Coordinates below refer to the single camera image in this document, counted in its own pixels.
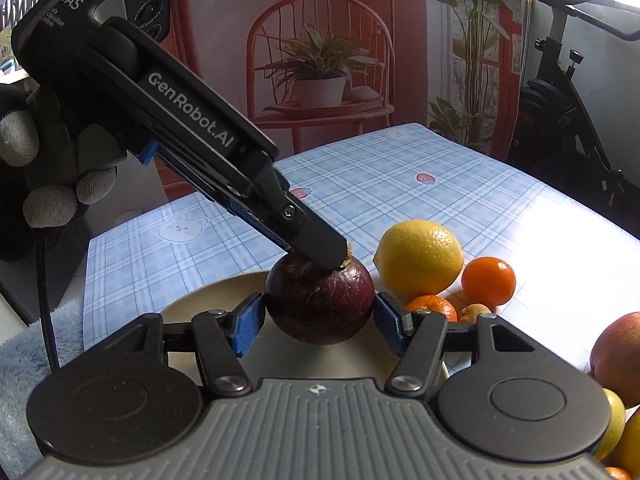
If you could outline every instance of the tray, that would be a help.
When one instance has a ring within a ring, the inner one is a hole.
[[[232,310],[252,292],[262,292],[268,272],[249,272],[204,286],[165,307],[164,322],[188,322],[200,312]],[[290,338],[267,314],[249,353],[240,358],[253,384],[263,377],[291,379],[349,379],[370,377],[383,388],[398,363],[373,324],[372,318],[353,338],[331,346],[315,346]],[[194,354],[169,353],[169,366],[201,384]],[[448,377],[442,365],[439,382]]]
[[[335,117],[351,114],[361,114],[370,110],[382,108],[382,98],[370,103],[351,103],[343,101],[339,106],[325,106],[319,108],[302,108],[300,103],[290,103],[286,105],[267,106],[262,111],[273,111],[284,114],[293,119],[319,119],[324,117]]]

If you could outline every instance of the white plate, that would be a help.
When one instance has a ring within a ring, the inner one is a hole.
[[[188,322],[193,316],[214,308],[233,310],[252,292],[263,292],[267,272],[240,274],[204,286],[183,296],[162,311],[164,322]],[[240,358],[253,384],[260,378],[349,379],[375,378],[380,388],[398,363],[370,319],[353,338],[331,346],[301,343],[280,331],[269,314],[249,353]],[[169,364],[201,384],[194,354],[169,354]],[[438,382],[448,377],[442,365]]]

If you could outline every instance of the exercise bike handlebar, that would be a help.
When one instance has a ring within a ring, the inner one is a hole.
[[[622,32],[617,28],[611,27],[608,23],[604,23],[598,18],[583,12],[580,9],[576,9],[574,5],[584,4],[587,2],[592,2],[594,0],[539,0],[540,2],[553,7],[555,9],[560,9],[563,12],[566,12],[569,16],[574,16],[575,18],[579,18],[584,22],[593,25],[609,34],[613,34],[615,37],[620,38],[624,41],[638,41],[640,40],[640,30],[635,30],[633,32]]]

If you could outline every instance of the white calibration symbol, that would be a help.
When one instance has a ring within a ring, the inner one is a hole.
[[[308,390],[312,393],[312,394],[316,394],[316,395],[322,395],[325,392],[327,392],[329,390],[329,388],[327,388],[326,386],[324,386],[323,384],[314,384],[313,386],[311,386],[310,388],[308,388]]]

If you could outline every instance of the checkered tablecloth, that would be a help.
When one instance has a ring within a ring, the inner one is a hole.
[[[484,255],[508,261],[518,288],[500,314],[577,367],[604,327],[638,310],[640,242],[532,177],[418,124],[276,166],[373,273],[382,234],[411,218],[452,231],[467,262]],[[84,346],[203,285],[269,269],[282,254],[199,193],[135,218],[90,243]],[[465,303],[459,282],[447,294]]]

